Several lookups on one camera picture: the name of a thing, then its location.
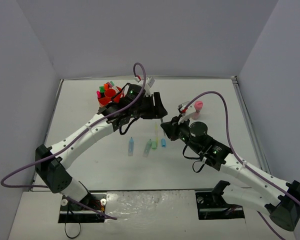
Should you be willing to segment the yellow thin pen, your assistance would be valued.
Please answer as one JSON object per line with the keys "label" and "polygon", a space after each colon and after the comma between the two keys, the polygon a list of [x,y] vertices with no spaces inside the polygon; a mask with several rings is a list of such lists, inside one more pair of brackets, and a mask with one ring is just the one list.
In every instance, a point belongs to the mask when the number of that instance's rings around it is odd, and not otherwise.
{"label": "yellow thin pen", "polygon": [[158,124],[157,122],[154,123],[154,130],[155,130],[155,142],[156,145],[159,145],[159,134],[158,134]]}

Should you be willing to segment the pink-capped clear bottle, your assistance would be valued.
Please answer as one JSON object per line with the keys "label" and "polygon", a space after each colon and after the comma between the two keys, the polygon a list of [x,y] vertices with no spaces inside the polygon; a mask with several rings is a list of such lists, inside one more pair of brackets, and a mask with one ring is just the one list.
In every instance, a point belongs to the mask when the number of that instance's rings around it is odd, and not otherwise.
{"label": "pink-capped clear bottle", "polygon": [[202,108],[203,108],[203,106],[204,106],[204,104],[203,104],[203,102],[202,101],[196,101],[195,103],[194,103],[194,109],[195,109],[195,113],[193,113],[193,115],[192,115],[192,119],[193,120],[197,120],[198,118],[199,118],[199,116],[200,116],[200,112],[201,112],[201,110],[202,110]]}

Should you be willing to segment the light blue highlighter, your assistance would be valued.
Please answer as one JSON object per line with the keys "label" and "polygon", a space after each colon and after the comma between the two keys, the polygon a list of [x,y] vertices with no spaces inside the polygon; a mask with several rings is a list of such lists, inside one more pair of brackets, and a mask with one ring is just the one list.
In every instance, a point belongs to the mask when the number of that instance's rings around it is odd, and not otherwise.
{"label": "light blue highlighter", "polygon": [[131,137],[128,142],[128,156],[129,157],[133,156],[133,153],[134,153],[134,140]]}

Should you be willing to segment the orange-capped black highlighter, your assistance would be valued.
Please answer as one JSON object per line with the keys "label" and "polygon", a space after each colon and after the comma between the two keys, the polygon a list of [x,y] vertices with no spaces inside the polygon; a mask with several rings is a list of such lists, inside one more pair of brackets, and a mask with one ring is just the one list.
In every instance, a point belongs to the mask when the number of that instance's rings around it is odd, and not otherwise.
{"label": "orange-capped black highlighter", "polygon": [[103,85],[103,87],[104,87],[104,90],[105,91],[107,91],[109,88],[108,88],[108,85],[105,83],[104,85]]}

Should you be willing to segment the green-capped black highlighter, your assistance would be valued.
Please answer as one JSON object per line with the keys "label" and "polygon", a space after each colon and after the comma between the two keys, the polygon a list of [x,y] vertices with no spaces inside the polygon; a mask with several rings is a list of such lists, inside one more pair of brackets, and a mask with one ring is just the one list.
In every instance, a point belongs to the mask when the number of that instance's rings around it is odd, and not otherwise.
{"label": "green-capped black highlighter", "polygon": [[101,93],[104,93],[104,92],[105,92],[104,86],[100,86],[100,87],[99,87],[99,91],[100,91]]}

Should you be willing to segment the pink-capped black highlighter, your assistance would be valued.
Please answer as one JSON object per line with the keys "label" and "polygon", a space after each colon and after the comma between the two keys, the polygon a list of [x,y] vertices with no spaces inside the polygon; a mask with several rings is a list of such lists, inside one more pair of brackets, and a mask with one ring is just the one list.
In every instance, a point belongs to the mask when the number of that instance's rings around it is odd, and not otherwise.
{"label": "pink-capped black highlighter", "polygon": [[98,99],[102,98],[102,94],[99,90],[96,91],[96,95]]}

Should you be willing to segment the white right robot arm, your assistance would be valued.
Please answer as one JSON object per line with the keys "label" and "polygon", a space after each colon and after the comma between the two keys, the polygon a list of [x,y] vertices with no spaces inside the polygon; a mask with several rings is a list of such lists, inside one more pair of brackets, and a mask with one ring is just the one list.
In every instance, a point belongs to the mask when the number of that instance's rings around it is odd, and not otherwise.
{"label": "white right robot arm", "polygon": [[173,117],[160,126],[171,141],[181,140],[186,148],[196,153],[196,160],[249,186],[244,189],[228,181],[219,181],[211,192],[216,206],[251,208],[269,216],[280,228],[289,232],[295,230],[300,220],[300,182],[279,179],[236,158],[228,146],[208,135],[208,127],[203,122],[179,123],[179,118]]}

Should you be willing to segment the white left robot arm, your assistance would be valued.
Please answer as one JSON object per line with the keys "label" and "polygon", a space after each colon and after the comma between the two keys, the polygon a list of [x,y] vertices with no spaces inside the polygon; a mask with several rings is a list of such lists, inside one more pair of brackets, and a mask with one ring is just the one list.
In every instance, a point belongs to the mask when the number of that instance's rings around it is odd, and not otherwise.
{"label": "white left robot arm", "polygon": [[159,92],[150,92],[137,84],[128,84],[126,94],[115,95],[85,125],[52,146],[35,150],[35,170],[52,193],[72,199],[79,209],[91,203],[90,192],[67,171],[72,163],[102,138],[137,118],[161,119],[168,112]]}

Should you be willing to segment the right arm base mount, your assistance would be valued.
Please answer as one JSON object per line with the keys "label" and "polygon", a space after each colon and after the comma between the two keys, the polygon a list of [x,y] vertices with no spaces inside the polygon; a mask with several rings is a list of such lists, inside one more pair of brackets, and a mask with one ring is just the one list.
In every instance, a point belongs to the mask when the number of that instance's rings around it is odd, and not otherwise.
{"label": "right arm base mount", "polygon": [[195,191],[199,220],[232,220],[245,218],[244,210],[241,205],[226,203],[222,197],[225,188],[229,185],[229,182],[221,180],[213,189]]}

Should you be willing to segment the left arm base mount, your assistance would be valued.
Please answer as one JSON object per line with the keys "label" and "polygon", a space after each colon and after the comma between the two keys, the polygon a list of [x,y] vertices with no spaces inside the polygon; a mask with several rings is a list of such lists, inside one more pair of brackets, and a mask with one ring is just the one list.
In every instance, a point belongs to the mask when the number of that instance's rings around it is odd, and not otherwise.
{"label": "left arm base mount", "polygon": [[[105,213],[107,204],[106,193],[92,193],[92,196],[93,200],[83,204],[97,212]],[[58,223],[63,224],[65,236],[69,240],[75,240],[80,236],[83,224],[104,223],[106,218],[95,211],[86,209],[63,196],[60,201]]]}

